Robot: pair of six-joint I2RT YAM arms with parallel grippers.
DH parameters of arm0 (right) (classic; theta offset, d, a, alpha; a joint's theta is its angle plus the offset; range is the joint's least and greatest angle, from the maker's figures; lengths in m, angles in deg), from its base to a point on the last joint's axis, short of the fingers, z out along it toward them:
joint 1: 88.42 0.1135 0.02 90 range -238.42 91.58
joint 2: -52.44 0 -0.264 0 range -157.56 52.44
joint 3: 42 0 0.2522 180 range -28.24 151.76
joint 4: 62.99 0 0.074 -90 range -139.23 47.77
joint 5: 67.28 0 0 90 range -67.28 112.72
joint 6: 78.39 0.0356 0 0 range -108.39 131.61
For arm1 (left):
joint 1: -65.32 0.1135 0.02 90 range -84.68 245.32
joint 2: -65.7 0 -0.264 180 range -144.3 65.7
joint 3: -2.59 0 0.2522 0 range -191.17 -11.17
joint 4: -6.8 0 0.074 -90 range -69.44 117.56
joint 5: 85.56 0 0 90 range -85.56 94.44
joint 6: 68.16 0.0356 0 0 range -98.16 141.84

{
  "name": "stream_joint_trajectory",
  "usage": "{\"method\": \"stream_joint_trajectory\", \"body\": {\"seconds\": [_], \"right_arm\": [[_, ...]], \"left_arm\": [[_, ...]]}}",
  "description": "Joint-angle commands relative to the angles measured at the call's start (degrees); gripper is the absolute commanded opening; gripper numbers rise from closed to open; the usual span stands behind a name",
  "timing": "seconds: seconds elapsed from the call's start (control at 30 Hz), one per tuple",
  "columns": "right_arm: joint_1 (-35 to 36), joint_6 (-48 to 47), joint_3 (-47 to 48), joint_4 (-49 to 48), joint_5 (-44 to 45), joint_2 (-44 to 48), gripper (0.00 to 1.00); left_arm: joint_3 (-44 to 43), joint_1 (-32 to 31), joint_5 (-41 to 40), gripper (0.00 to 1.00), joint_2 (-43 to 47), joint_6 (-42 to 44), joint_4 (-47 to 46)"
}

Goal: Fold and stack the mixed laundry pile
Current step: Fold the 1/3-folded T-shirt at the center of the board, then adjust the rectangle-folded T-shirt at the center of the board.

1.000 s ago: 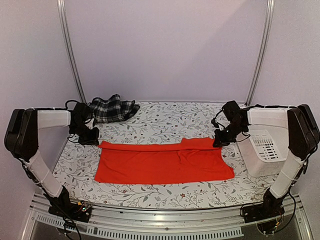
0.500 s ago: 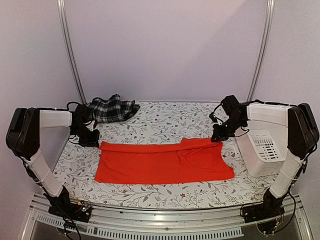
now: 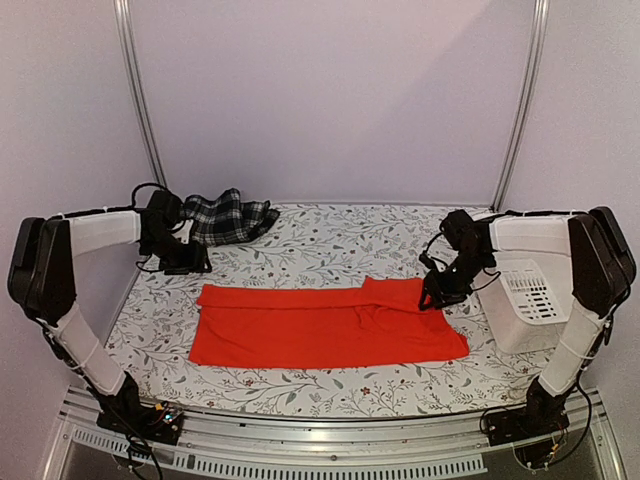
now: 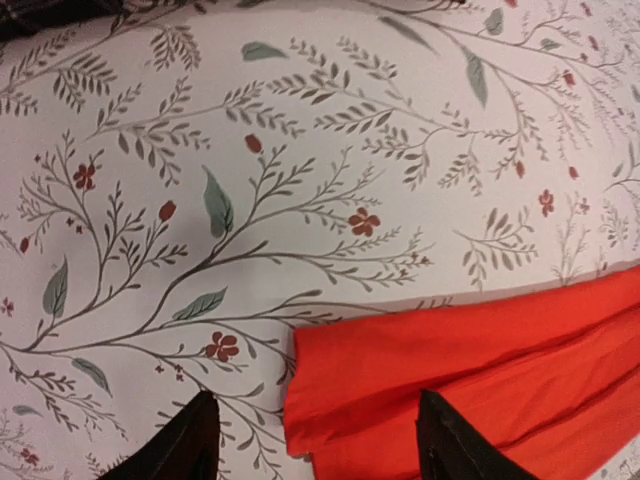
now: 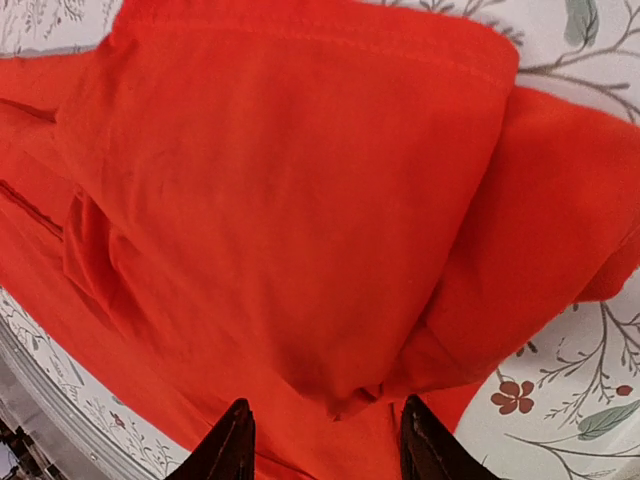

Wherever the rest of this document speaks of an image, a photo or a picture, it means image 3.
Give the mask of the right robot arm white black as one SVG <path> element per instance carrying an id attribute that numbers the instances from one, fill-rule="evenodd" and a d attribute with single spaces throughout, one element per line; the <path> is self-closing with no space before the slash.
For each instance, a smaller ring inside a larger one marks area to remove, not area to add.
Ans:
<path id="1" fill-rule="evenodd" d="M 631 293 L 636 264 L 615 215 L 604 206 L 483 218 L 455 210 L 438 234 L 457 256 L 441 268 L 421 253 L 428 273 L 420 309 L 476 295 L 502 352 L 552 352 L 517 415 L 521 432 L 537 436 L 608 342 L 615 311 Z"/>

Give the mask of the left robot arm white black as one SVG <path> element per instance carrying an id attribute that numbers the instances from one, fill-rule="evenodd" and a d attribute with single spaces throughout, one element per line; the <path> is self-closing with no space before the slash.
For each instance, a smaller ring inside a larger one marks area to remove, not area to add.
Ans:
<path id="1" fill-rule="evenodd" d="M 181 200 L 159 184 L 153 189 L 145 206 L 131 200 L 124 206 L 24 219 L 7 279 L 10 298 L 40 326 L 54 354 L 83 378 L 97 397 L 117 397 L 108 412 L 128 434 L 141 433 L 148 426 L 149 415 L 144 406 L 123 395 L 133 381 L 84 319 L 77 299 L 74 261 L 105 248 L 136 244 L 142 254 L 157 259 L 165 275 L 210 272 L 205 247 L 180 217 Z"/>

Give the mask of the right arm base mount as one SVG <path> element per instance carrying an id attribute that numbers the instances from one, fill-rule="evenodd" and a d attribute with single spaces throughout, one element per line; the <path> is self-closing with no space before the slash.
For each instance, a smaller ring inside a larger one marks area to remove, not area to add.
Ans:
<path id="1" fill-rule="evenodd" d="M 483 412 L 479 428 L 491 446 L 519 442 L 560 432 L 570 425 L 562 405 L 528 401 L 523 407 L 496 407 Z"/>

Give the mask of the black white plaid skirt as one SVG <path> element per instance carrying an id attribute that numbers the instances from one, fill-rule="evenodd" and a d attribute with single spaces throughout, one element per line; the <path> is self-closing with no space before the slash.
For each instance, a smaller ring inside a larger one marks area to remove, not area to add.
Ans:
<path id="1" fill-rule="evenodd" d="M 188 196 L 180 218 L 191 220 L 191 238 L 206 247 L 252 242 L 267 233 L 280 211 L 266 201 L 243 201 L 237 188 L 224 191 L 215 200 L 202 195 Z"/>

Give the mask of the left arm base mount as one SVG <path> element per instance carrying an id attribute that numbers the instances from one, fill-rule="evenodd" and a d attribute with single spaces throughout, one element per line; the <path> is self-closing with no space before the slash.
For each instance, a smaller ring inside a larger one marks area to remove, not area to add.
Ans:
<path id="1" fill-rule="evenodd" d="M 181 407 L 166 401 L 145 406 L 137 397 L 129 401 L 104 396 L 98 402 L 101 408 L 97 419 L 99 427 L 147 441 L 178 444 L 184 423 Z"/>

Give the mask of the red garment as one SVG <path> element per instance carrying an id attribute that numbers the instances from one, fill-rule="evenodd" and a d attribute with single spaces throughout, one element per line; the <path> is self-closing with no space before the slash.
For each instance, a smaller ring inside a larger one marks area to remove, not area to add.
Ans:
<path id="1" fill-rule="evenodd" d="M 341 289 L 206 285 L 189 353 L 201 366 L 338 369 L 453 361 L 470 353 L 439 310 L 422 311 L 422 282 L 366 278 Z"/>

